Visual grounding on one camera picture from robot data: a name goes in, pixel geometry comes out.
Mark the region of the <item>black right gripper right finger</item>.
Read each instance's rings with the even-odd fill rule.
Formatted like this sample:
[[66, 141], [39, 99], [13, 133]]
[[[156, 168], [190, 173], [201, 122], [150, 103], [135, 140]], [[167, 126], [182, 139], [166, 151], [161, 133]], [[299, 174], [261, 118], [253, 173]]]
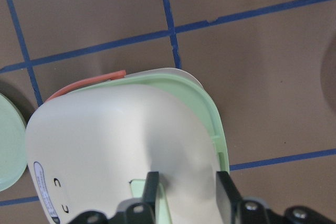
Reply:
[[226, 171], [216, 172], [216, 202], [219, 210], [235, 210], [242, 196]]

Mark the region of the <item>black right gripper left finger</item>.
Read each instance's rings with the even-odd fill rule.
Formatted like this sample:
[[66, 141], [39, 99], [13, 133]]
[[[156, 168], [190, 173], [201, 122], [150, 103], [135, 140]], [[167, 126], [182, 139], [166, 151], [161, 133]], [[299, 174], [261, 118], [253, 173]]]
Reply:
[[159, 172], [148, 172], [142, 193], [142, 202], [149, 205], [152, 211], [156, 208], [160, 176]]

